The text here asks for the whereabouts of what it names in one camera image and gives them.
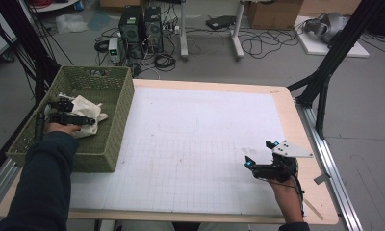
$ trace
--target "white bracket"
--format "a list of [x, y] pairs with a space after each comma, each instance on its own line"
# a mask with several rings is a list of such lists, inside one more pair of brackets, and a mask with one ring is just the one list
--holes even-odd
[[273, 153], [279, 154], [284, 157], [313, 157], [313, 153], [310, 153], [303, 148], [296, 146], [288, 141], [283, 141], [279, 145], [273, 148]]

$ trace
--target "black metal pole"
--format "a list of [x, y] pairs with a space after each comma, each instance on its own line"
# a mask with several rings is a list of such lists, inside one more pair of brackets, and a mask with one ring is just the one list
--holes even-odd
[[296, 98], [296, 102], [303, 107], [312, 107], [313, 101], [320, 95], [316, 129], [322, 139], [324, 139], [323, 122], [330, 78], [371, 20], [378, 14], [384, 2], [385, 0], [362, 0], [319, 68], [311, 76], [288, 86], [288, 89], [293, 91], [307, 85], [304, 92]]
[[[45, 47], [43, 46], [38, 35], [34, 31], [31, 23], [25, 15], [20, 2], [18, 0], [0, 0], [0, 13], [6, 20], [7, 24], [13, 30], [18, 41], [22, 44], [24, 50], [30, 56], [31, 60], [35, 63], [36, 73], [36, 105], [40, 102], [42, 97], [45, 95], [47, 86], [50, 86], [60, 68], [54, 60], [50, 58]], [[7, 36], [0, 28], [0, 36], [8, 41]], [[15, 45], [9, 44], [11, 48], [15, 48]], [[23, 63], [21, 57], [17, 55], [18, 59]], [[15, 130], [13, 135], [9, 138], [6, 144], [0, 150], [0, 167], [3, 165], [7, 157], [5, 152], [10, 148], [13, 141], [23, 128], [26, 121], [28, 121], [31, 113], [35, 107], [31, 110], [25, 119], [21, 122], [18, 128]]]

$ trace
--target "wooden board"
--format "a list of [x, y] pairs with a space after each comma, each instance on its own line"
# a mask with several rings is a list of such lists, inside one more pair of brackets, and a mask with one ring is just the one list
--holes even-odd
[[[230, 85], [230, 84], [212, 84], [212, 83], [193, 83], [193, 82], [175, 82], [175, 81], [152, 81], [135, 80], [136, 88], [155, 88], [171, 90], [211, 90], [217, 92], [234, 92], [249, 94], [269, 95], [273, 99], [275, 110], [280, 120], [281, 129], [286, 140], [295, 143], [306, 150], [312, 151], [304, 128], [297, 114], [293, 99], [286, 88], [268, 87], [268, 86], [248, 86], [248, 85]], [[333, 202], [324, 183], [316, 185], [314, 178], [321, 175], [316, 159], [299, 159], [299, 180], [302, 188], [306, 191], [305, 203], [307, 217], [305, 220], [312, 224], [334, 224], [338, 222], [337, 213]], [[251, 173], [248, 171], [249, 180], [252, 180]], [[0, 205], [0, 216], [4, 216], [13, 198], [16, 182], [13, 183], [5, 199]], [[256, 181], [260, 188], [268, 187], [267, 183]], [[200, 222], [254, 222], [254, 223], [283, 223], [284, 220], [280, 214], [274, 211], [263, 213], [261, 215], [247, 214], [237, 215], [232, 213], [218, 213], [215, 211], [200, 212], [169, 212], [155, 210], [119, 210], [119, 209], [89, 209], [89, 208], [71, 208], [70, 218], [100, 218], [100, 219], [143, 219], [143, 220], [174, 220], [174, 221], [200, 221]]]

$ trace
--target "woven basket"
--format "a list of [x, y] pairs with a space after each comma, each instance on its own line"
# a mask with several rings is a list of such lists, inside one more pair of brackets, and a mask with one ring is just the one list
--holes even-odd
[[50, 90], [25, 124], [9, 151], [8, 157], [19, 167], [25, 164], [25, 154], [33, 144], [36, 114], [59, 92], [102, 103], [102, 113], [109, 118], [98, 124], [96, 135], [78, 140], [80, 147], [74, 158], [74, 171], [113, 172], [120, 151], [124, 127], [135, 92], [127, 67], [62, 66]]

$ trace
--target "person's arm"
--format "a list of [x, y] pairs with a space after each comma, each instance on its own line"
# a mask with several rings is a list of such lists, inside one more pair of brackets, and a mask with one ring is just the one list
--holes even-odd
[[78, 129], [51, 123], [43, 140], [30, 147], [9, 213], [0, 221], [0, 231], [66, 230], [70, 174], [78, 148], [70, 133]]
[[309, 225], [303, 220], [293, 180], [289, 179], [283, 183], [269, 181], [269, 184], [273, 188], [274, 197], [286, 221], [286, 224], [280, 226], [279, 231], [309, 231]]

